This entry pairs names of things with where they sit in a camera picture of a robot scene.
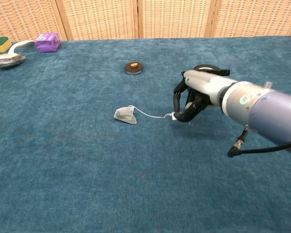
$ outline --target purple box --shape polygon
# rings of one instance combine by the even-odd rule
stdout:
[[[57,33],[42,33],[34,41],[39,52],[56,52],[60,46]]]

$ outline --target black lid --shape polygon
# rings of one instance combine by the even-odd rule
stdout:
[[[140,62],[129,62],[125,65],[125,70],[130,74],[139,74],[143,67],[144,66]]]

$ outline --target teal carpet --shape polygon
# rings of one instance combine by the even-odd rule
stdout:
[[[198,64],[291,94],[291,37],[34,44],[0,69],[0,233],[291,233],[291,154],[226,153],[242,126],[220,109],[191,123],[113,119],[173,111]],[[143,63],[140,75],[124,65]],[[250,133],[242,149],[273,146]]]

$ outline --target woven screen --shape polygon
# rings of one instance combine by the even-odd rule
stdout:
[[[61,31],[63,26],[50,0],[0,0],[0,36],[21,41],[35,40],[40,33],[57,32],[62,39],[65,35]]]
[[[291,0],[220,0],[213,36],[289,35]]]
[[[135,38],[131,0],[57,1],[72,40]]]
[[[211,0],[138,0],[138,2],[143,38],[205,36]]]

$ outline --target white string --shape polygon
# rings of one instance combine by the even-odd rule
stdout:
[[[129,107],[133,107],[133,108],[137,109],[139,112],[141,112],[142,114],[144,114],[144,115],[146,115],[146,116],[148,116],[148,117],[152,117],[152,118],[165,118],[165,117],[167,117],[167,116],[172,116],[172,113],[168,113],[168,114],[166,114],[165,116],[150,116],[150,115],[144,113],[143,111],[139,110],[138,108],[136,108],[136,107],[133,106],[133,105],[130,105]]]

